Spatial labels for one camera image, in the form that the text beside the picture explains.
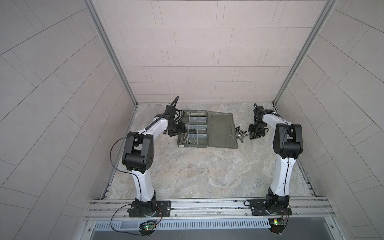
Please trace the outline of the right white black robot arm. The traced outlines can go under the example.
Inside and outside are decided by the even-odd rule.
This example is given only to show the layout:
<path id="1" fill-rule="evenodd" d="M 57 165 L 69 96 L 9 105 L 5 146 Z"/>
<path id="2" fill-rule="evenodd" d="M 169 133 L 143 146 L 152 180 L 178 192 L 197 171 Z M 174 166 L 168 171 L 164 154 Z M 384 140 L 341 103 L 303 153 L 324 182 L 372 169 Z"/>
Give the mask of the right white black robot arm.
<path id="1" fill-rule="evenodd" d="M 289 215 L 291 175 L 297 158 L 304 150 L 302 126 L 288 122 L 277 112 L 255 104 L 254 123 L 248 128 L 250 139 L 264 137 L 269 131 L 268 126 L 275 131 L 273 150 L 277 159 L 264 208 L 270 215 Z"/>

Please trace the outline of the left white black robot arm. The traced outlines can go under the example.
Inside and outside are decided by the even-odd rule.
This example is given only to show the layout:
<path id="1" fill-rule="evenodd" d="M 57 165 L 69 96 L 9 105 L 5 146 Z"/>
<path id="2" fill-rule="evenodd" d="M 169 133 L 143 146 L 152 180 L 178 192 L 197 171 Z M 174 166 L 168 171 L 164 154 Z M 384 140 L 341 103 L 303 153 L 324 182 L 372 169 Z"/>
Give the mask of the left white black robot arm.
<path id="1" fill-rule="evenodd" d="M 182 122 L 184 111 L 177 109 L 179 97 L 176 97 L 170 105 L 166 106 L 163 114 L 156 115 L 153 121 L 138 132 L 129 132 L 124 140 L 122 164 L 126 171 L 113 168 L 121 173 L 133 176 L 137 195 L 128 210 L 130 217 L 152 217 L 158 211 L 156 191 L 152 185 L 150 167 L 154 161 L 154 141 L 161 135 L 174 137 L 186 131 Z"/>

